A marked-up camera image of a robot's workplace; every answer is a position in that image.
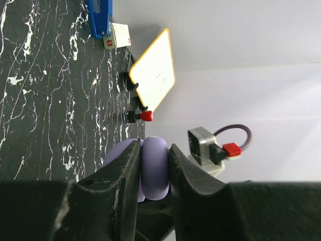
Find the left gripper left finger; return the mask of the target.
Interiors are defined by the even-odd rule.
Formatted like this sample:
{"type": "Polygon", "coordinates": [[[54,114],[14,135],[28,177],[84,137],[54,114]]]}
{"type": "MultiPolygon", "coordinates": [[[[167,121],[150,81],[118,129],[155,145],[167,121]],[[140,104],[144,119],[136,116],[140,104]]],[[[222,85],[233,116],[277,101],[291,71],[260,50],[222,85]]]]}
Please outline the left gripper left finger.
{"type": "Polygon", "coordinates": [[[1,240],[134,240],[140,148],[79,182],[1,182],[1,240]]]}

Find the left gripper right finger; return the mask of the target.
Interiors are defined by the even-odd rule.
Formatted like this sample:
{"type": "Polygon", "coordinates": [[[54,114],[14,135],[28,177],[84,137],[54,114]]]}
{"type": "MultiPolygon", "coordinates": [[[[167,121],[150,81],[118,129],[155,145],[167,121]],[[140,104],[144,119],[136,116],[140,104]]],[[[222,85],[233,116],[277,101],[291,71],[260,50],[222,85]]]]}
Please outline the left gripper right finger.
{"type": "Polygon", "coordinates": [[[223,183],[172,145],[177,240],[320,240],[320,184],[223,183]]]}

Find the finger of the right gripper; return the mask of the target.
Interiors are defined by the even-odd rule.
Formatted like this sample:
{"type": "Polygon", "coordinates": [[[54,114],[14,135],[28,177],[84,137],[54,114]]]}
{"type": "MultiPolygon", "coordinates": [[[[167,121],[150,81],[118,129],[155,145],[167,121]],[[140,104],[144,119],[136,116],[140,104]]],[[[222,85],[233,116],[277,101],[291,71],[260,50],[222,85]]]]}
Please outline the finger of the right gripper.
{"type": "Polygon", "coordinates": [[[172,197],[137,205],[135,240],[164,240],[174,230],[172,197]]]}

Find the purple earbud charging case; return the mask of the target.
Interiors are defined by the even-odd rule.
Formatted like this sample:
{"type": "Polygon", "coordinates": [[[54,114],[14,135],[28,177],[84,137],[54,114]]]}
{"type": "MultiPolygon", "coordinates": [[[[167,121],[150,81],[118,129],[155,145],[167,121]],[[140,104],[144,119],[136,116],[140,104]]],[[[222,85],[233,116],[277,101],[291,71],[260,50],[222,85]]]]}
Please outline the purple earbud charging case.
{"type": "Polygon", "coordinates": [[[140,181],[138,203],[146,199],[157,201],[169,192],[169,150],[161,137],[148,137],[140,141],[140,181]]]}

